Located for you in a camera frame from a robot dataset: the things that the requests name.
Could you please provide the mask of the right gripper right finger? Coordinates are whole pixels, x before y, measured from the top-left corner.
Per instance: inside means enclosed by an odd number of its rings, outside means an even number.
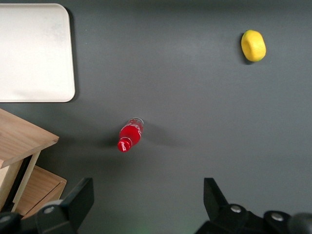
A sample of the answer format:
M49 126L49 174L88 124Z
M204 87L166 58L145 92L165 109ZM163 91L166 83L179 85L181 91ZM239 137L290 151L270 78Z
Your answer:
M209 220L197 234L264 234L263 219L238 204L230 204L213 178L204 179L203 201Z

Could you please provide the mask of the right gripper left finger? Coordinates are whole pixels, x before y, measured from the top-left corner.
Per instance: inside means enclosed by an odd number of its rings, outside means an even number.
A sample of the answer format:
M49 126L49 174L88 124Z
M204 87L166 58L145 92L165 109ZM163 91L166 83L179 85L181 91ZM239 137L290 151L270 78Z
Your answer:
M94 204L92 178L83 178L63 200L49 203L35 215L39 234L76 234Z

